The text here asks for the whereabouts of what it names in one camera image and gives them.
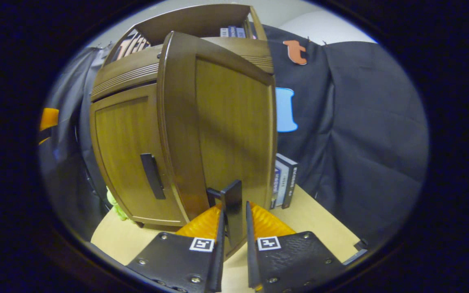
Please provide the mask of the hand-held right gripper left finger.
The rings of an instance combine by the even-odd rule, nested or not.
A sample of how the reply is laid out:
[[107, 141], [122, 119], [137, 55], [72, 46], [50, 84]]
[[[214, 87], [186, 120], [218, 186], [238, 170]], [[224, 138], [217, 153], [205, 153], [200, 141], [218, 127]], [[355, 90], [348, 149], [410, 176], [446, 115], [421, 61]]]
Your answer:
[[185, 228], [193, 228], [192, 235], [157, 234], [127, 267], [173, 291], [221, 292], [225, 243], [222, 206], [209, 208]]

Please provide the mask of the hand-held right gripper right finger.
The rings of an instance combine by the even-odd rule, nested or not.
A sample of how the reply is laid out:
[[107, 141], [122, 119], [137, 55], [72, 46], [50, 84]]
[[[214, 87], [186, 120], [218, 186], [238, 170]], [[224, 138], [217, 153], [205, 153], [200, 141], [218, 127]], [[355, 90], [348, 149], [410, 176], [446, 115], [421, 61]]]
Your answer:
[[344, 274], [345, 266], [311, 231], [257, 237], [257, 213], [246, 202], [249, 287], [258, 293], [303, 293]]

